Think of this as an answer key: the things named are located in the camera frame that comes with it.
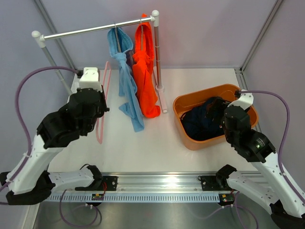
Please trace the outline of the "pink clothes hanger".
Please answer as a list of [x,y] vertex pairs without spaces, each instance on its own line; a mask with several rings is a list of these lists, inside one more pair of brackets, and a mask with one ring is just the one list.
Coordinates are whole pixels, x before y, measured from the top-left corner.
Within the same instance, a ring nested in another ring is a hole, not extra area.
[[[109,61],[106,62],[104,72],[103,72],[103,81],[102,86],[104,89],[105,100],[107,100],[110,81],[112,75],[112,67]],[[96,139],[101,145],[103,142],[103,128],[104,128],[104,116],[99,118],[96,122]]]

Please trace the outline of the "navy blue shorts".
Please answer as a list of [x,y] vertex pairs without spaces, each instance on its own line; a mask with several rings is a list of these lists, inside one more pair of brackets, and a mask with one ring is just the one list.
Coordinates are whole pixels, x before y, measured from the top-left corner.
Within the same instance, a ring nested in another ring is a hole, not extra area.
[[219,96],[210,97],[202,105],[183,113],[180,121],[186,134],[196,141],[222,136],[221,119],[229,103]]

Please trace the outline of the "light blue shorts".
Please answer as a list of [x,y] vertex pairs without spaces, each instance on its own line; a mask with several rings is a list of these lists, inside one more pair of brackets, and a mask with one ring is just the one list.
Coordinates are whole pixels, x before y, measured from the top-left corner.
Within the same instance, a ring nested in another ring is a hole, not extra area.
[[121,28],[117,28],[117,30],[122,52],[118,52],[114,28],[108,31],[107,40],[110,56],[118,64],[119,96],[126,99],[126,102],[119,106],[119,110],[130,117],[134,131],[140,132],[144,130],[143,114],[136,96],[137,85],[132,76],[131,67],[127,63],[130,51],[133,50],[133,42]]

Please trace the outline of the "grey clothes hanger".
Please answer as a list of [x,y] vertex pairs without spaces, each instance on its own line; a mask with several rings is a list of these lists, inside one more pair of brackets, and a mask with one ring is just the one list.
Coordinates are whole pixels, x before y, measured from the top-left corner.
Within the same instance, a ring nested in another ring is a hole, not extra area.
[[117,49],[118,49],[118,52],[122,52],[121,51],[121,46],[120,46],[120,41],[119,41],[119,36],[118,36],[118,30],[117,30],[117,26],[116,24],[114,24],[115,26],[115,37],[116,37],[116,42],[117,42]]

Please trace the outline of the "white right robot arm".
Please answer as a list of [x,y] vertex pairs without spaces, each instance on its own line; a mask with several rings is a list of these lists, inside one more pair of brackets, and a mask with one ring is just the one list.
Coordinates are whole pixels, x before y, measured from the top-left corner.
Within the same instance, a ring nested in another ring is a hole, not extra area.
[[305,227],[305,196],[298,185],[288,182],[289,173],[279,164],[279,154],[270,140],[252,129],[247,113],[253,103],[241,98],[229,102],[221,97],[207,106],[207,116],[224,131],[227,143],[248,163],[257,169],[269,185],[269,189],[244,177],[236,168],[225,165],[216,172],[216,185],[220,189],[231,188],[243,193],[260,205],[281,229]]

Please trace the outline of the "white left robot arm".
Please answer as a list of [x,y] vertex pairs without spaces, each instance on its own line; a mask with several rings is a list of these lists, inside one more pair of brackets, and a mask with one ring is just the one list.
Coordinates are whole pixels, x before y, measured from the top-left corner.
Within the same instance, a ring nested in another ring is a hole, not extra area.
[[49,172],[47,166],[64,148],[94,130],[96,121],[109,108],[101,88],[79,88],[67,104],[44,117],[19,164],[11,172],[2,172],[0,183],[9,188],[7,204],[35,205],[52,193],[65,189],[95,191],[103,184],[97,166],[88,165],[72,172]]

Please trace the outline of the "orange shorts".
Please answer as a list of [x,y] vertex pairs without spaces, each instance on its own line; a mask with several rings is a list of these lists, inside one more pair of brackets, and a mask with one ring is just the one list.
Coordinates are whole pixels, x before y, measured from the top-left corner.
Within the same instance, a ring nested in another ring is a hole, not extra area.
[[154,65],[154,47],[152,29],[148,22],[143,22],[144,51],[141,51],[141,27],[137,27],[134,35],[135,48],[132,66],[133,78],[137,85],[136,96],[142,114],[146,118],[155,118],[160,115],[160,107],[156,104],[158,97],[152,81]]

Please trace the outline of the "grey orange-shorts hanger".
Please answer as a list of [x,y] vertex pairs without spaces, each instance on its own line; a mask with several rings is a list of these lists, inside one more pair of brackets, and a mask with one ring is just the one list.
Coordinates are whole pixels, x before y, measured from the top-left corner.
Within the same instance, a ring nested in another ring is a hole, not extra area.
[[140,27],[141,27],[141,51],[144,51],[144,27],[142,20],[140,21]]

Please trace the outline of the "orange plastic basket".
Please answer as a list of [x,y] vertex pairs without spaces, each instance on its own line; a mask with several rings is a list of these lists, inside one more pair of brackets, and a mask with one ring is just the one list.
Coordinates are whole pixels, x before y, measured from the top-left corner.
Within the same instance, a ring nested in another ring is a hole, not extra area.
[[225,141],[224,111],[239,106],[249,115],[251,127],[258,123],[254,96],[233,84],[223,84],[178,96],[173,102],[174,121],[184,146],[201,150]]

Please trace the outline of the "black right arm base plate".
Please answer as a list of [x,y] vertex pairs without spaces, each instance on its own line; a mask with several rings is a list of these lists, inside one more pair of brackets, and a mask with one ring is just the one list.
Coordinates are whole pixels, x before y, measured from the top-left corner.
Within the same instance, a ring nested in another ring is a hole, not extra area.
[[227,189],[221,187],[217,181],[216,176],[198,176],[198,181],[201,183],[202,191],[226,191]]

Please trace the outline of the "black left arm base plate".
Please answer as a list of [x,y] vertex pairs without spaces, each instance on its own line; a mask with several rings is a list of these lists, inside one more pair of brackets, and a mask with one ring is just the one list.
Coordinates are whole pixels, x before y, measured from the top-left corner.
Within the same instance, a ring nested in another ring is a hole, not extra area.
[[76,187],[76,191],[116,191],[118,183],[117,176],[103,176],[95,179],[88,187]]

